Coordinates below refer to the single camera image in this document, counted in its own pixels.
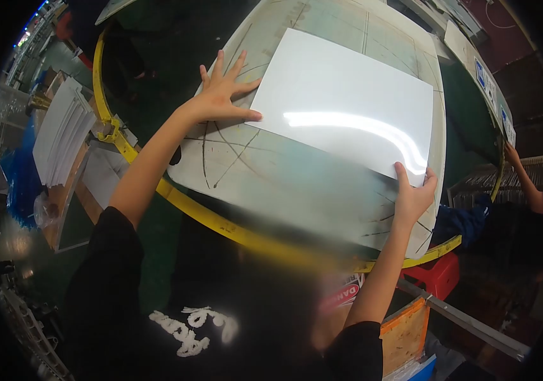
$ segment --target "scratched table surface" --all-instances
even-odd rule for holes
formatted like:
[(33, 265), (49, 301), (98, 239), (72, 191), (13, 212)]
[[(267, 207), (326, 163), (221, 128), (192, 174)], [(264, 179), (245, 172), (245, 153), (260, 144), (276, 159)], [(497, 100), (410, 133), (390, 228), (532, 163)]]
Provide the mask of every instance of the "scratched table surface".
[[(363, 53), (433, 86), (428, 165), (439, 186), (435, 202), (413, 228), (406, 254), (420, 258), (432, 236), (445, 169), (443, 83), (430, 35), (378, 0), (263, 0), (225, 45), (223, 71), (247, 50), (237, 80), (263, 76), (287, 27)], [(234, 104), (247, 108), (253, 97), (254, 92)], [(398, 190), (394, 179), (240, 121), (198, 124), (181, 149), (182, 159), (167, 172), (185, 187), (325, 238), (378, 250), (388, 238)]]

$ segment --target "stack of white panels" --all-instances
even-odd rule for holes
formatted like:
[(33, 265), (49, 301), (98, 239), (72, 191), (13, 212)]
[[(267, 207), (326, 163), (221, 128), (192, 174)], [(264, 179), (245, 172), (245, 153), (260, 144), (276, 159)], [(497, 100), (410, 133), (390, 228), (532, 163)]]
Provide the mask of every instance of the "stack of white panels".
[(81, 94), (81, 84), (68, 77), (53, 97), (32, 150), (42, 185), (66, 184), (95, 121), (92, 107)]

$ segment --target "white print on shirt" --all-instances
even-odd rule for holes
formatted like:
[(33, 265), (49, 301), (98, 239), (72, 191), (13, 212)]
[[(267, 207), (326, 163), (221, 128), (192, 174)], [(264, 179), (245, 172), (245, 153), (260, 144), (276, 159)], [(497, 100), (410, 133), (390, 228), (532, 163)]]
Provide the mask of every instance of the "white print on shirt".
[(184, 323), (174, 320), (159, 311), (153, 311), (153, 313), (149, 315), (149, 319), (161, 325), (161, 328), (183, 344), (178, 351), (176, 351), (176, 355), (179, 357), (198, 355), (203, 349), (208, 348), (208, 344), (210, 344), (210, 339), (207, 337), (196, 340), (195, 332), (187, 328)]
[(207, 316), (212, 316), (212, 322), (217, 327), (220, 327), (225, 324), (223, 327), (223, 333), (221, 335), (221, 340), (224, 344), (227, 344), (233, 339), (237, 332), (237, 322), (233, 317), (227, 317), (222, 313), (212, 311), (210, 307), (204, 307), (203, 309), (191, 309), (189, 307), (184, 307), (181, 311), (183, 313), (190, 313), (187, 317), (187, 323), (193, 328), (200, 328), (206, 322)]
[[(210, 307), (204, 307), (203, 309), (184, 307), (182, 312), (190, 314), (187, 317), (187, 323), (193, 328), (200, 328), (204, 325), (208, 315), (212, 316), (212, 322), (217, 327), (224, 324), (225, 326), (221, 335), (221, 340), (224, 344), (229, 343), (236, 335), (238, 328), (236, 320), (233, 317), (227, 317), (221, 313), (212, 311)], [(208, 348), (210, 344), (209, 338), (205, 337), (201, 340), (196, 340), (195, 332), (187, 328), (184, 323), (174, 320), (159, 311), (154, 311), (149, 315), (149, 319), (161, 325), (166, 332), (182, 343), (181, 347), (176, 351), (176, 355), (179, 357), (198, 355), (202, 350)]]

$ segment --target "red stool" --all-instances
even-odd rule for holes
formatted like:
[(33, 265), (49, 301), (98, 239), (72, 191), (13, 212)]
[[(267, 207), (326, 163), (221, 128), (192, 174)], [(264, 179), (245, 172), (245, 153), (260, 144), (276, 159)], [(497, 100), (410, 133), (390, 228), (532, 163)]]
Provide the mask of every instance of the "red stool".
[(426, 292), (443, 301), (460, 280), (458, 256), (450, 251), (435, 261), (403, 269), (401, 278), (405, 278), (404, 275), (416, 278), (416, 286), (424, 283)]

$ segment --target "person's right hand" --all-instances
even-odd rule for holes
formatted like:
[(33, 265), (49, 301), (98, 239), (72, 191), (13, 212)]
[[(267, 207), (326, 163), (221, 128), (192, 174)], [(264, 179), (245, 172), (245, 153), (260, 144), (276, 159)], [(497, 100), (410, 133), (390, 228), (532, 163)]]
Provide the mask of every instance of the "person's right hand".
[(224, 56), (223, 51), (219, 50), (211, 77), (208, 77), (204, 65), (199, 67), (202, 81), (201, 93), (188, 100), (177, 111), (184, 112), (184, 115), (193, 123), (219, 119), (261, 120), (262, 115), (259, 112), (243, 109), (231, 103), (231, 96), (248, 93), (259, 87), (261, 83), (261, 78), (248, 83), (236, 83), (236, 78), (244, 66), (246, 51), (242, 51), (225, 76), (223, 76)]
[(403, 164), (394, 163), (394, 169), (398, 177), (398, 197), (395, 202), (394, 222), (405, 224), (411, 229), (434, 201), (437, 177), (432, 169), (427, 168), (424, 185), (420, 188), (414, 188), (409, 184)]
[(504, 143), (504, 158), (513, 166), (513, 168), (521, 165), (517, 150), (508, 141)]

